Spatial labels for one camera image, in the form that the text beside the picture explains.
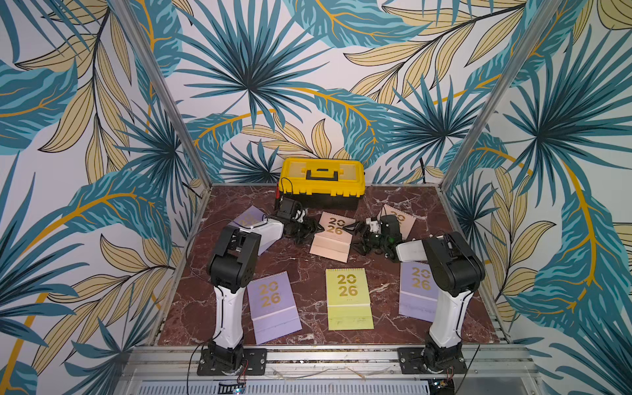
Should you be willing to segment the green desk calendar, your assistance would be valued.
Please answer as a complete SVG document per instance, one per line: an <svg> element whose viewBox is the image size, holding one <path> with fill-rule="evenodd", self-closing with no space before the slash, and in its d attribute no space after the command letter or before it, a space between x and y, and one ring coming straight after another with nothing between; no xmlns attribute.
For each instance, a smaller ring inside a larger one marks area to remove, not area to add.
<svg viewBox="0 0 632 395"><path fill-rule="evenodd" d="M373 330L365 269L327 269L325 276L329 330Z"/></svg>

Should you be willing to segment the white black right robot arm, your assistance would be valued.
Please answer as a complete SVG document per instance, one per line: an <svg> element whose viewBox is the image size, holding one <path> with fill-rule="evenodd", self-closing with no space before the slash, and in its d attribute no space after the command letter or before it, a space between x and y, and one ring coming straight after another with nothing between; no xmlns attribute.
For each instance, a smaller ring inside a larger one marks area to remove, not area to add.
<svg viewBox="0 0 632 395"><path fill-rule="evenodd" d="M394 215L369 218L364 223L345 225L349 234L361 235L358 251L385 252L389 259L412 262L426 261L431 279L439 288L438 313L421 355L411 358L433 373L441 373L462 363L462 323L473 294L485 279L485 268L472 248L458 232L431 236L424 240L406 241Z"/></svg>

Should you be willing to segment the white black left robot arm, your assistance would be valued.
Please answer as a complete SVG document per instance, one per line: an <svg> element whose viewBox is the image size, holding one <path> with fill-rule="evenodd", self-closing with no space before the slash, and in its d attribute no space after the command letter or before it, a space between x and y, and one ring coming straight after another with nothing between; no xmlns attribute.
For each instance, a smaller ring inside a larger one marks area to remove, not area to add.
<svg viewBox="0 0 632 395"><path fill-rule="evenodd" d="M205 362L227 371L246 362L242 309L258 257L284 237L301 245L323 231L299 202L286 197L277 202L273 215L250 207L222 229L207 267L217 310L215 331L203 354Z"/></svg>

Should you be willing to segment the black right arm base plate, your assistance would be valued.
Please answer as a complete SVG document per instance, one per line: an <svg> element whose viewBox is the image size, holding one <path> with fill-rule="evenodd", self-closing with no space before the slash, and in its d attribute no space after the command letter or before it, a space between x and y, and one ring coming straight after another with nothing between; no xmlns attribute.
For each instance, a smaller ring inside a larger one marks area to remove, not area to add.
<svg viewBox="0 0 632 395"><path fill-rule="evenodd" d="M398 362L404 375L465 374L467 365L461 347L400 347Z"/></svg>

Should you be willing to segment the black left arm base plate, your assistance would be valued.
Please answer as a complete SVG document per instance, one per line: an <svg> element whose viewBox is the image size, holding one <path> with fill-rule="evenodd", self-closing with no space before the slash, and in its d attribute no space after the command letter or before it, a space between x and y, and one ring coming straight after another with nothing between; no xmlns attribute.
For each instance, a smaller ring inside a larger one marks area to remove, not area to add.
<svg viewBox="0 0 632 395"><path fill-rule="evenodd" d="M246 375L263 376L267 365L268 350L265 348L237 347L224 349L212 346L202 350L198 376Z"/></svg>

